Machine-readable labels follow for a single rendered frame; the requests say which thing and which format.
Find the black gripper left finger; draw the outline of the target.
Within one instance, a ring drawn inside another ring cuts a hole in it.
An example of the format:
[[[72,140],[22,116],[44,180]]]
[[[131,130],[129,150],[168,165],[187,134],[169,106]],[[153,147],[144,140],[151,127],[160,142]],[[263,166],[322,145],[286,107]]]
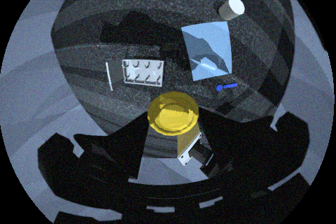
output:
[[[129,179],[137,180],[148,126],[146,111],[109,136],[74,134],[73,137],[84,151],[106,156],[121,171],[128,174]]]

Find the grey dish rack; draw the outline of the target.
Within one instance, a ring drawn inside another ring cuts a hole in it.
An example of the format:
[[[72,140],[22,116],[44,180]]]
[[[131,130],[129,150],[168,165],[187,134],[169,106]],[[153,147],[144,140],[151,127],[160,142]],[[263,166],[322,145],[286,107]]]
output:
[[[118,59],[106,62],[107,76],[111,90],[123,83],[162,87],[163,67],[160,59]]]

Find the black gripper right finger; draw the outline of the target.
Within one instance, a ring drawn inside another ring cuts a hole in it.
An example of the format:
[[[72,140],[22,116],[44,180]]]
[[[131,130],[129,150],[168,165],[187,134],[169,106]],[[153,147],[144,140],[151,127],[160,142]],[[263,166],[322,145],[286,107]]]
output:
[[[212,149],[220,171],[232,167],[232,161],[257,132],[271,126],[274,117],[237,122],[199,107],[199,125]]]

